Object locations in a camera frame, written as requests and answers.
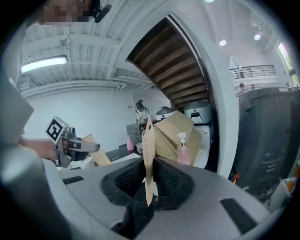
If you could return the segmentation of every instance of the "metal railing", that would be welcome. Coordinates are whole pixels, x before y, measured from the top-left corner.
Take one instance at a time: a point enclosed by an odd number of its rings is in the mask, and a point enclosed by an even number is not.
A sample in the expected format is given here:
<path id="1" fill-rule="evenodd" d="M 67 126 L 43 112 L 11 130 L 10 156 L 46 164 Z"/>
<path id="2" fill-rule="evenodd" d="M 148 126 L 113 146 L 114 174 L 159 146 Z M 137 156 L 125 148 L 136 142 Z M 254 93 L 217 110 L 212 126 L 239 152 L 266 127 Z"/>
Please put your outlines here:
<path id="1" fill-rule="evenodd" d="M 276 75 L 274 65 L 258 65 L 229 70 L 232 79 Z"/>

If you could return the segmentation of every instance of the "pink spray bottle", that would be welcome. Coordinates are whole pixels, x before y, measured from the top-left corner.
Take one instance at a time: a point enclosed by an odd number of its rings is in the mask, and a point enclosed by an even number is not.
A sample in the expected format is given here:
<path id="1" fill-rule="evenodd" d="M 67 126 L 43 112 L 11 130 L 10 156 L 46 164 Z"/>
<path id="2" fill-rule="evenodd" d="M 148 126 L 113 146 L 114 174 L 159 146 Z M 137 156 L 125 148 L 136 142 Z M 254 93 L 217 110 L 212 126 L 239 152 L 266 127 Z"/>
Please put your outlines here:
<path id="1" fill-rule="evenodd" d="M 133 143 L 132 143 L 132 141 L 130 140 L 129 135 L 126 135 L 126 137 L 127 137 L 127 150 L 128 150 L 128 151 L 133 151 L 133 149 L 134 149 L 135 147 L 133 146 Z"/>

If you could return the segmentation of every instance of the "staircase underside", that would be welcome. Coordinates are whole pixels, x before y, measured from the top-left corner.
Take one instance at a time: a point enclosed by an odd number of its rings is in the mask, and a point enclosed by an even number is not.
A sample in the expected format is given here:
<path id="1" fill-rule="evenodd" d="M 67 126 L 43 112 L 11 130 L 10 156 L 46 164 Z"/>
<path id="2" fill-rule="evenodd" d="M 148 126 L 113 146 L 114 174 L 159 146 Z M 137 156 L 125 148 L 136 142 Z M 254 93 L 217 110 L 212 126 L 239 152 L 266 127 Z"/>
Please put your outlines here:
<path id="1" fill-rule="evenodd" d="M 204 77 L 193 52 L 167 20 L 159 22 L 143 37 L 128 60 L 148 76 L 179 111 L 189 102 L 209 102 Z"/>

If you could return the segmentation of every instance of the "ceiling light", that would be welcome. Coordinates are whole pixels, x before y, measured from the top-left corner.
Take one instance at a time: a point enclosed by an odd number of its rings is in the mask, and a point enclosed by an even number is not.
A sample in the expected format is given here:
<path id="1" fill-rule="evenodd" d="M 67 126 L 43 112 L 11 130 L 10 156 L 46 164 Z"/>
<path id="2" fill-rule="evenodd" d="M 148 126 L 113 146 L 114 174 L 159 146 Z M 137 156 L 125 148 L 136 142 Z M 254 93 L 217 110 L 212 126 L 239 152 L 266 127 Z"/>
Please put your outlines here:
<path id="1" fill-rule="evenodd" d="M 259 40 L 259 39 L 261 39 L 261 35 L 260 34 L 256 34 L 255 36 L 254 36 L 254 40 Z"/>
<path id="2" fill-rule="evenodd" d="M 221 40 L 221 41 L 219 42 L 219 45 L 220 45 L 220 46 L 225 46 L 226 43 L 227 43 L 226 40 Z"/>
<path id="3" fill-rule="evenodd" d="M 58 65 L 58 64 L 65 64 L 67 63 L 67 57 L 66 56 L 56 56 L 56 57 L 51 57 L 35 62 L 31 62 L 28 64 L 25 64 L 21 67 L 21 72 L 25 73 L 37 68 L 42 68 L 42 67 L 47 67 L 47 66 L 52 66 L 52 65 Z"/>

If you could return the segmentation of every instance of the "person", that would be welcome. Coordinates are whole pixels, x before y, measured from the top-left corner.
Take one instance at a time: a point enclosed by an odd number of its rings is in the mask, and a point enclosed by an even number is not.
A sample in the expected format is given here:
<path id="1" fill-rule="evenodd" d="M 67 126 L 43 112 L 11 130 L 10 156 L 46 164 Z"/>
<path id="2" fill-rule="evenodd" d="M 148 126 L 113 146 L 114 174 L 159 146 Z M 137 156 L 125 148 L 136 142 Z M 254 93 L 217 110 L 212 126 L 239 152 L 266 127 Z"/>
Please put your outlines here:
<path id="1" fill-rule="evenodd" d="M 22 42 L 26 30 L 34 24 L 56 25 L 73 17 L 82 17 L 89 11 L 91 0 L 49 0 L 37 9 L 17 30 L 1 59 L 0 81 L 0 143 L 19 143 L 34 150 L 40 158 L 58 159 L 50 139 L 29 139 L 22 135 L 33 108 L 16 88 L 19 79 Z"/>
<path id="2" fill-rule="evenodd" d="M 145 122 L 148 117 L 149 117 L 149 110 L 142 104 L 143 100 L 139 100 L 136 103 L 136 112 L 135 112 L 135 117 L 136 117 L 136 122 Z"/>

